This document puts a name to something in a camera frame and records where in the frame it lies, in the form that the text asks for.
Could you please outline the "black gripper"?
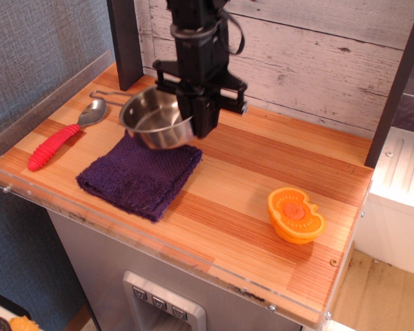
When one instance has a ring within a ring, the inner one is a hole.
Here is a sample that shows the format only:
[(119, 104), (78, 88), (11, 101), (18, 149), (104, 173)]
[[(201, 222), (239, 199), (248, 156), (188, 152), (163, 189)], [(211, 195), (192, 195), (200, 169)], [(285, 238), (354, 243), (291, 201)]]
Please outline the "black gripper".
[(182, 119), (193, 119), (194, 133), (206, 138), (217, 127), (220, 108), (245, 114), (246, 83), (228, 71), (229, 37), (216, 32), (206, 39), (175, 39), (177, 60), (156, 60), (157, 85), (175, 94)]

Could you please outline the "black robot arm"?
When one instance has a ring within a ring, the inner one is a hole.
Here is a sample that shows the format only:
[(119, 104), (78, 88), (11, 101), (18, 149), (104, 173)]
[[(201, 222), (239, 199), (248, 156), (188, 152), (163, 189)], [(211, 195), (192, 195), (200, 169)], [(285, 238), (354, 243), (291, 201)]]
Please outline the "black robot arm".
[(229, 45), (228, 25), (238, 21), (225, 1), (168, 1), (172, 15), (170, 33), (175, 40), (175, 61), (156, 60), (157, 86), (176, 96), (183, 119), (190, 119), (193, 133), (203, 139), (217, 127), (222, 109), (247, 111), (246, 83), (228, 71), (230, 56), (241, 54)]

